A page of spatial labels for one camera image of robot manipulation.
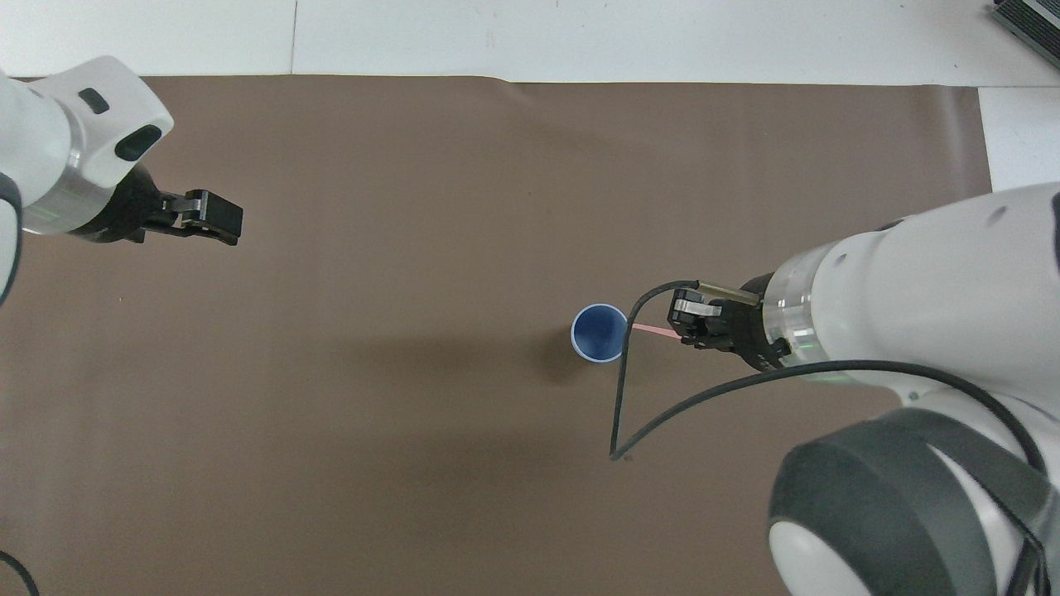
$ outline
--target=device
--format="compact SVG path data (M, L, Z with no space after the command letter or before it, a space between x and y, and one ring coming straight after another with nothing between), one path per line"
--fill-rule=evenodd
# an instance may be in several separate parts
M206 190L161 192L140 164L172 128L151 88L110 56L32 83L0 72L0 301L22 229L91 242L142 243L146 231L238 242L240 207Z
M626 341L613 458L696 403L776 379L883 386L901 400L781 464L768 543L793 595L1060 585L1060 183L904 217L740 288L664 284L637 302L631 327L670 291L683 343L761 372L677 404L619 445Z

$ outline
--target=brown mat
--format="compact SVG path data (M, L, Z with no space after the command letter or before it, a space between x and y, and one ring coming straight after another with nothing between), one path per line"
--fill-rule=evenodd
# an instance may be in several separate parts
M990 190L974 89L151 84L156 181L243 206L245 236L28 239L0 547L46 594L784 594L780 459L896 400L756 388L612 463L617 364L571 317ZM633 350L626 433L750 372Z

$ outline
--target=black cable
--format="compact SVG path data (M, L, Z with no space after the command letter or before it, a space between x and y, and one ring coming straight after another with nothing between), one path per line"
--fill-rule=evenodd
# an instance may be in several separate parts
M664 292L677 290L679 287L691 287L692 290L695 290L699 286L700 282L694 280L671 281L670 283L656 285L637 299L636 303L633 304L633 309L630 311L630 316L625 318L625 335L622 336L622 360L618 366L618 392L615 395L615 419L611 425L612 459L618 459L615 457L615 450L618 448L618 427L622 421L622 393L625 392L625 365L630 355L630 335L633 333L633 322L637 319L637 314L640 313L640 309L643 308L649 300L659 294L662 294Z
M722 383L721 385L701 391L666 409L644 424L639 431L634 433L629 440L619 446L618 435L622 420L622 401L625 392L625 370L630 353L630 335L633 332L633 323L637 314L649 300L659 294L662 294L664 292L679 287L691 287L694 290L697 286L697 281L673 281L670 283L664 283L662 285L653 287L641 296L630 311L630 315L626 319L625 336L622 338L622 354L618 374L618 389L615 393L615 417L611 428L610 456L613 461L621 459L631 449L633 449L635 444L640 442L640 440L648 436L649 433L662 425L662 423L667 420L670 420L674 416L677 416L678 414L712 398L717 398L738 389L744 389L755 385L780 381L782 379L791 379L794 376L803 376L807 374L817 374L822 372L867 370L897 372L901 374L922 376L949 385L950 387L969 396L993 414L994 417L996 417L1002 424L1005 425L1009 433L1012 434L1017 443L1019 443L1020 449L1023 450L1024 457L1027 459L1027 464L1041 473L1043 476L1048 477L1048 471L1045 468L1045 460L1042 457L1041 451L1038 449L1038 444L1027 432L1026 427L1024 427L1023 423L1021 423L1015 416L1013 416L1012 413L1005 407L1004 404L997 401L996 398L971 381L957 376L956 374L951 374L944 370L923 365L894 361L848 360L820 362L761 372L750 376L744 376L743 379L737 379L736 381L729 381L728 383ZM1041 542L1039 542L1036 537L1026 534L1026 532L1024 533L1025 540L1023 548L1017 559L1015 568L1012 572L1012 578L1005 594L1006 596L1024 596L1031 582L1034 582L1035 594L1049 594L1049 582L1044 573L1044 549L1042 548Z
M7 566L15 569L15 573L17 573L18 577L21 578L22 583L25 584L25 590L30 593L30 596L40 596L40 591L37 589L37 582L33 581L33 576L30 575L30 569L25 568L25 565L3 550L0 550L0 561L7 563Z
M771 383L773 381L780 381L781 379L791 379L794 376L805 376L807 374L818 374L822 372L840 372L846 370L868 370L868 371L881 371L881 372L899 372L902 374L911 374L914 376L922 376L924 379L931 379L939 383L949 385L954 389L966 393L976 402L983 404L990 414L993 414L1012 436L1015 437L1015 441L1020 444L1020 449L1023 450L1024 455L1027 458L1027 464L1037 470L1038 472L1045 474L1045 460L1042 458L1042 452L1039 451L1038 444L1035 443L1034 438L1027 433L1027 430L1023 424L1012 416L1001 402L999 402L993 396L986 392L982 387L975 385L974 383L957 376L956 374L951 374L943 370L937 368L932 368L930 366L922 366L918 364L909 364L902 362L893 361L872 361L872 360L850 360L850 361L829 361L819 362L812 364L802 364L798 366L792 366L788 368L781 368L779 370L771 370L767 372L760 372L758 374L753 374L750 376L744 376L743 379L737 379L736 381L729 381L728 383L722 383L707 389L706 391L701 391L677 404L666 409L662 414L656 416L653 420L644 424L639 431L634 433L629 440L625 441L621 446L612 450L611 458L620 459L633 445L637 444L641 439L648 436L649 433L659 427L664 422L670 420L674 416L689 409L692 406L699 405L707 400L717 398L738 389L744 389L747 387L753 387L755 385L761 385L763 383Z

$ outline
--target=pink string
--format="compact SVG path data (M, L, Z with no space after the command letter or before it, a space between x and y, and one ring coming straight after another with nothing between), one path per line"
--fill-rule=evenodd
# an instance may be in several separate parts
M640 325L639 322L633 323L633 329L639 329L640 331L647 331L648 333L655 333L656 335L662 335L666 337L673 337L674 339L681 339L681 335L677 335L677 332L672 329L662 329L661 327Z

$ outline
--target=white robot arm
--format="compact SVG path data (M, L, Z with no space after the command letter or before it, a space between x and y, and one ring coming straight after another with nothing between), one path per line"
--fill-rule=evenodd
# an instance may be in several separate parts
M209 191L160 192L138 165L172 128L155 93L110 56L33 83L0 73L0 300L20 229L92 242L143 242L158 231L234 245L242 209Z
M740 290L692 282L674 292L669 322L683 343L737 353L763 378L834 361L908 363L970 381L1000 405L909 374L811 378L888 387L903 407L785 458L768 543L794 596L1060 585L1060 185L905 217Z

